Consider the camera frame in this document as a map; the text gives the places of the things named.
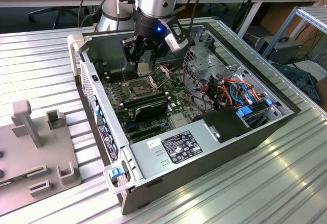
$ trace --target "aluminum extrusion table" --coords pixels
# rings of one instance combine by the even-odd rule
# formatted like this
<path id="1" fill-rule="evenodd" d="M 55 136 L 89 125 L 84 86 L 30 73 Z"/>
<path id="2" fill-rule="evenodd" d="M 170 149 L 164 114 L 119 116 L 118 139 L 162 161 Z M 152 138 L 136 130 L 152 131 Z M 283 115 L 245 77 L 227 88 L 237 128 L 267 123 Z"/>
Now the aluminum extrusion table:
<path id="1" fill-rule="evenodd" d="M 29 99 L 33 116 L 52 108 L 65 112 L 83 179 L 1 223 L 327 223 L 327 114 L 222 22 L 197 21 L 224 35 L 302 112 L 258 148 L 122 216 L 102 176 L 66 45 L 67 35 L 92 29 L 0 35 L 0 125 L 10 123 L 11 103 L 21 99 Z M 229 64 L 235 61 L 223 47 L 216 51 Z"/>
<path id="2" fill-rule="evenodd" d="M 291 34 L 293 38 L 296 33 L 301 29 L 305 22 L 310 23 L 315 26 L 317 29 L 321 30 L 323 33 L 327 34 L 327 7 L 294 7 L 290 15 L 286 18 L 283 25 L 267 46 L 265 51 L 262 53 L 264 58 L 267 58 L 269 53 L 272 51 L 276 43 L 281 38 L 282 34 L 286 30 L 286 28 L 292 23 L 295 16 L 299 16 L 302 18 L 300 24 L 294 29 Z M 316 53 L 313 59 L 316 59 L 318 55 L 323 51 L 322 49 L 319 53 Z"/>

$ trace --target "warning label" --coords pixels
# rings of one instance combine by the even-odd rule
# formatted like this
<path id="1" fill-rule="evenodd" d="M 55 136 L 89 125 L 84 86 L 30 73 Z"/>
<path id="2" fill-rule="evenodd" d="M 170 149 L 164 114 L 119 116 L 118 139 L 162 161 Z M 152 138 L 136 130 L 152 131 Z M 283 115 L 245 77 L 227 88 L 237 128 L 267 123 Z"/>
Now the warning label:
<path id="1" fill-rule="evenodd" d="M 203 152 L 190 131 L 185 131 L 161 142 L 175 164 Z"/>

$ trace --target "metal bracket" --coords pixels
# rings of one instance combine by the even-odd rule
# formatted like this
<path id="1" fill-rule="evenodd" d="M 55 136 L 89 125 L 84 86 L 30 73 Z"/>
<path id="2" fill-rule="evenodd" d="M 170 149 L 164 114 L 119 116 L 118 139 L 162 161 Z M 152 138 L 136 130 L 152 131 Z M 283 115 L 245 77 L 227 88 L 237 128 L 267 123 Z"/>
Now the metal bracket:
<path id="1" fill-rule="evenodd" d="M 80 48 L 85 44 L 85 39 L 82 34 L 71 34 L 68 35 L 67 37 L 67 43 L 68 43 L 69 58 L 71 59 L 73 75 L 76 77 L 78 74 L 77 74 L 75 53 L 79 52 Z"/>

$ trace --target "motherboard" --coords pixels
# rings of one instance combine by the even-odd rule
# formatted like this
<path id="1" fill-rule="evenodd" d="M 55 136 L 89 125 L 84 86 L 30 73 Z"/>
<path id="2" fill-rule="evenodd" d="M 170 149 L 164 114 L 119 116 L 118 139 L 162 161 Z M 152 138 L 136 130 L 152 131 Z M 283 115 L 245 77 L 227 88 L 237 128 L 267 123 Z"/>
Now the motherboard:
<path id="1" fill-rule="evenodd" d="M 102 84 L 116 116 L 128 138 L 135 143 L 187 125 L 205 109 L 193 102 L 180 82 L 180 69 L 159 65 L 148 76 L 129 79 L 121 73 L 121 82 Z"/>

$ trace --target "blue cable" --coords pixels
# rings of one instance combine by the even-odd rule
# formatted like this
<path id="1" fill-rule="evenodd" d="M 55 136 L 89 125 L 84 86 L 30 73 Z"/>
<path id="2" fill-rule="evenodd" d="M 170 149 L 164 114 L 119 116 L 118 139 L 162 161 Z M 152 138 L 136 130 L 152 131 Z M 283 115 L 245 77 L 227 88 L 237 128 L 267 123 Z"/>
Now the blue cable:
<path id="1" fill-rule="evenodd" d="M 254 97 L 250 94 L 250 92 L 247 90 L 246 86 L 243 85 L 242 83 L 239 83 L 239 82 L 232 83 L 232 84 L 230 85 L 230 87 L 229 87 L 230 95 L 231 95 L 231 97 L 232 97 L 235 101 L 241 103 L 242 106 L 244 106 L 244 103 L 243 103 L 241 100 L 237 99 L 237 98 L 234 96 L 234 93 L 233 93 L 233 89 L 232 89 L 232 87 L 233 87 L 233 85 L 235 85 L 235 84 L 240 85 L 240 86 L 245 90 L 246 94 L 248 95 L 248 97 L 250 98 L 250 100 L 251 100 L 253 103 L 256 102 L 255 98 L 254 98 Z"/>

